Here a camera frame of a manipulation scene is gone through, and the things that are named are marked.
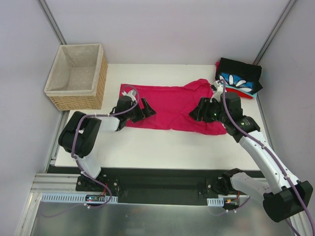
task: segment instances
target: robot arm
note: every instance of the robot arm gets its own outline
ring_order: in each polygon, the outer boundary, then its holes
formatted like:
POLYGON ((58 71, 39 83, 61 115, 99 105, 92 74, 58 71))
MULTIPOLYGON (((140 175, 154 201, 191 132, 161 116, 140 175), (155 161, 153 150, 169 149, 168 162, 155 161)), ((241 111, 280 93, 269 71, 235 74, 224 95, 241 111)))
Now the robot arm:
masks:
MULTIPOLYGON (((93 149, 99 131, 120 131, 126 126, 128 120, 135 123, 156 114, 145 98, 141 99, 143 109, 140 108, 139 103, 135 105, 135 94, 134 90, 128 93, 124 91, 110 115, 95 115, 84 118, 76 140, 74 152, 75 159, 84 170, 81 174, 96 179, 101 171, 101 166, 97 160, 97 151, 93 149)), ((72 150, 78 123, 85 115, 83 112, 74 112, 59 136, 59 145, 69 153, 72 150)))
POLYGON ((290 177, 306 205, 308 205, 313 192, 310 183, 308 181, 301 182, 282 163, 268 145, 257 123, 251 117, 243 115, 241 99, 236 93, 227 92, 225 94, 225 101, 229 113, 237 125, 263 143, 263 147, 239 132, 231 123, 222 102, 223 86, 219 82, 215 82, 213 89, 216 90, 214 95, 211 98, 201 98, 198 106, 190 112, 189 115, 196 121, 221 122, 225 126, 228 134, 250 154, 265 176, 268 184, 249 177, 239 169, 233 169, 224 173, 222 178, 216 180, 211 185, 211 188, 215 192, 223 195, 228 195, 235 190, 246 193, 262 203, 268 216, 275 222, 280 222, 301 212, 303 208, 298 202, 297 196, 286 178, 290 177), (287 176, 284 176, 273 157, 265 148, 268 148, 274 154, 281 166, 285 169, 287 176))

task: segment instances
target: white wall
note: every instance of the white wall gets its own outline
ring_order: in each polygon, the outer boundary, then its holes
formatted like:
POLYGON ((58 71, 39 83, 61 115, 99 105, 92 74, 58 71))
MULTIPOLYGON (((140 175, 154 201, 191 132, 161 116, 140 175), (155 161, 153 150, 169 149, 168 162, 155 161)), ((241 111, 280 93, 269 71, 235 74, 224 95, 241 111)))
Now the white wall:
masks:
POLYGON ((60 112, 44 94, 58 42, 35 0, 0 3, 0 235, 14 234, 60 112))
MULTIPOLYGON (((259 92, 276 153, 315 187, 315 1, 298 1, 260 63, 259 92)), ((315 197, 310 205, 315 217, 315 197)))
POLYGON ((252 63, 288 0, 47 0, 68 44, 109 63, 252 63))

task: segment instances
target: red garment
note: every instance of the red garment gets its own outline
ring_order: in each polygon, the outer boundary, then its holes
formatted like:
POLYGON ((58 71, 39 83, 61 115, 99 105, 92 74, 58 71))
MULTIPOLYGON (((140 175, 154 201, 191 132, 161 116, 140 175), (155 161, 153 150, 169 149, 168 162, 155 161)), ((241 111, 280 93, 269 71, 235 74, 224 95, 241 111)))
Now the red garment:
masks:
POLYGON ((196 122, 189 116, 189 112, 198 105, 201 97, 212 96, 213 92, 207 80, 199 79, 183 87, 133 86, 138 90, 140 98, 146 98, 157 114, 136 123, 129 120, 128 127, 173 129, 210 135, 226 133, 219 122, 196 122))
POLYGON ((246 93, 242 92, 242 91, 239 91, 238 89, 235 89, 235 88, 228 88, 226 87, 226 91, 227 92, 235 92, 237 93, 237 95, 239 95, 240 97, 244 97, 244 98, 248 98, 248 99, 253 99, 252 96, 249 96, 247 95, 246 93))

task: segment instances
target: metal frame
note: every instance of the metal frame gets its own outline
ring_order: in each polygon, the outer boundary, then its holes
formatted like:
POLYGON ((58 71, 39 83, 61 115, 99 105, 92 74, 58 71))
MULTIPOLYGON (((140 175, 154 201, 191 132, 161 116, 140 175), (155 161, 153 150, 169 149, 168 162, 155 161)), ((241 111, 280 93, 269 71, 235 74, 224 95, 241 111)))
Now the metal frame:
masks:
POLYGON ((266 117, 264 115, 264 112, 263 112, 263 109, 262 109, 262 106, 261 106, 261 102, 260 102, 260 99, 259 99, 259 95, 257 94, 257 98, 256 98, 256 101, 257 101, 257 104, 258 104, 258 109, 259 109, 259 113, 260 113, 260 116, 261 116, 261 120, 262 120, 262 124, 265 128, 265 132, 266 132, 266 138, 268 140, 268 144, 269 146, 274 149, 274 146, 272 145, 272 141, 271 141, 271 137, 270 137, 270 133, 269 133, 269 129, 268 129, 268 126, 267 126, 267 122, 266 122, 266 117))
POLYGON ((57 40, 59 41, 59 43, 61 45, 67 44, 66 40, 63 37, 63 34, 61 33, 58 24, 53 16, 53 14, 51 13, 49 6, 47 4, 47 2, 45 0, 37 0, 40 8, 42 9, 51 29, 53 30, 57 40))
MULTIPOLYGON (((283 25, 284 21, 288 17, 289 13, 292 11, 292 9, 295 6, 295 4, 297 3, 297 1, 298 0, 289 0, 288 1, 287 5, 285 6, 283 12, 281 13, 279 19, 275 23, 275 25, 272 28, 271 32, 269 33, 266 41, 264 42, 262 48, 260 49, 253 64, 255 64, 255 65, 259 64, 262 57, 266 53, 268 47, 270 46, 272 40, 274 39, 275 35, 278 33, 279 29, 283 25)), ((66 44, 66 40, 63 37, 63 34, 60 31, 58 24, 57 24, 57 22, 53 16, 51 10, 49 9, 47 2, 45 0, 37 0, 37 2, 39 4, 40 8, 42 9, 42 11, 43 11, 48 23, 50 24, 57 40, 59 41, 59 43, 61 45, 66 44)), ((258 101, 258 106, 259 106, 260 113, 262 115, 262 119, 264 122, 264 126, 266 128, 268 140, 270 142, 270 145, 272 145, 270 137, 269 137, 266 121, 265 121, 265 118, 263 115, 263 111, 261 109, 261 104, 260 104, 259 98, 257 98, 257 101, 258 101)), ((56 156, 57 156, 58 149, 59 149, 58 137, 60 135, 60 132, 62 131, 62 129, 64 128, 64 126, 66 124, 68 115, 69 115, 69 112, 63 112, 61 115, 57 130, 55 133, 55 138, 54 138, 54 141, 52 143, 51 151, 49 154, 49 161, 48 161, 47 168, 45 171, 45 173, 59 173, 59 174, 37 174, 35 176, 35 179, 34 179, 30 194, 29 194, 29 198, 27 201, 27 205, 26 205, 24 213, 22 215, 22 220, 20 221, 20 225, 18 227, 18 231, 17 231, 16 235, 19 235, 19 236, 30 235, 43 192, 45 192, 45 193, 77 193, 75 188, 76 188, 76 184, 77 184, 77 179, 79 177, 79 175, 77 174, 77 173, 79 173, 78 168, 54 167, 54 163, 56 161, 56 156)), ((105 169, 105 171, 115 172, 115 171, 118 171, 118 169, 107 168, 107 169, 105 169)), ((129 174, 130 174, 134 171, 134 169, 133 170, 122 169, 122 171, 125 171, 127 173, 129 172, 129 174)), ((174 175, 176 175, 177 171, 180 171, 181 173, 189 173, 189 170, 187 170, 187 171, 170 170, 170 171, 173 171, 173 173, 175 173, 174 175)), ((214 176, 217 176, 220 174, 219 172, 222 172, 222 171, 213 171, 212 174, 214 176)), ((307 224, 306 224, 305 216, 303 213, 300 213, 300 214, 297 214, 297 215, 291 217, 291 221, 292 221, 293 226, 300 232, 301 235, 310 235, 308 230, 307 230, 307 224)))
POLYGON ((293 7, 295 6, 295 4, 297 2, 298 2, 298 0, 289 0, 288 1, 286 6, 284 7, 280 17, 278 18, 278 20, 276 21, 275 25, 271 29, 271 31, 270 31, 266 41, 262 45, 262 47, 261 47, 261 49, 260 49, 256 59, 253 62, 253 65, 258 65, 259 64, 259 62, 261 61, 262 57, 265 55, 267 49, 269 48, 272 40, 275 38, 275 36, 278 33, 279 29, 281 28, 281 26, 283 25, 283 23, 285 22, 285 20, 287 19, 288 15, 290 14, 290 12, 292 11, 293 7))
MULTIPOLYGON (((42 193, 75 193, 78 177, 79 175, 68 174, 37 174, 16 235, 29 236, 31 234, 42 193)), ((262 182, 266 181, 264 178, 258 178, 258 180, 262 182)), ((296 214, 290 219, 293 226, 302 236, 310 235, 303 213, 296 214)))

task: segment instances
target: white tabletop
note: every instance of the white tabletop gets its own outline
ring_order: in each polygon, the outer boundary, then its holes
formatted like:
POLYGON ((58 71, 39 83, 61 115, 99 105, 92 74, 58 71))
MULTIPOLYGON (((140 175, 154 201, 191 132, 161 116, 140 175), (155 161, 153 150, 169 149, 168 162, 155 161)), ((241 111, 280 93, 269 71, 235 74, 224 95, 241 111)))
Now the white tabletop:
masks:
MULTIPOLYGON (((101 110, 82 110, 87 114, 107 114, 116 106, 121 84, 184 86, 203 78, 214 81, 214 65, 109 64, 101 110)), ((265 135, 256 100, 242 99, 244 114, 252 117, 265 135)), ((175 130, 125 127, 119 132, 99 132, 95 146, 102 167, 259 170, 250 155, 226 135, 212 136, 175 130)), ((76 163, 59 149, 56 166, 76 163)))

